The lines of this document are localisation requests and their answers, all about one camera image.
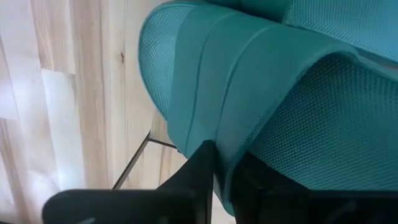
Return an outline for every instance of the black metal rod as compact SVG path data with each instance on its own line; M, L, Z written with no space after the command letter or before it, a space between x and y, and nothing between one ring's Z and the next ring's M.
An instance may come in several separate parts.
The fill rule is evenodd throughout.
M162 141L159 141L159 140L156 140L156 139L152 139L152 138L149 138L148 141L154 142L154 143L157 143L157 144L161 144L161 145L163 145L163 146L172 147L172 148L174 148L174 149L177 148L177 147L175 147L173 144L169 144L169 143L162 142Z
M120 175L118 181L116 181L115 185L113 186L112 190L117 190L120 189L120 187L122 186L122 184L124 183L124 181L127 179L127 177L130 174L131 169L134 167L134 165L136 165L136 162L139 158L139 156L141 155L141 153L144 151L145 146L147 146L147 143L149 141L149 133L147 134L147 136L145 137L145 139L141 142L141 145L138 147L136 153L133 155L133 157L131 158L129 164L127 164L126 168L124 169L123 173Z

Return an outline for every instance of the teal chair seat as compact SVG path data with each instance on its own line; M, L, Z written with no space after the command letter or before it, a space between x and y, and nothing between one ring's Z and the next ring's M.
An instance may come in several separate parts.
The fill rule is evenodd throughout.
M247 151L310 189L398 190L397 71L347 41L171 2L145 21L139 65L178 150L216 143L215 189L231 214Z

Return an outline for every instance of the wooden floor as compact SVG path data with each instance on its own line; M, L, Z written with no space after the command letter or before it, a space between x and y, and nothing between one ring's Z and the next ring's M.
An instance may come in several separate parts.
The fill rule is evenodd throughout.
M0 221L41 223L55 193L112 187L151 127L167 138L137 64L161 2L0 2ZM150 143L123 188L156 188L184 162ZM218 199L213 220L233 223Z

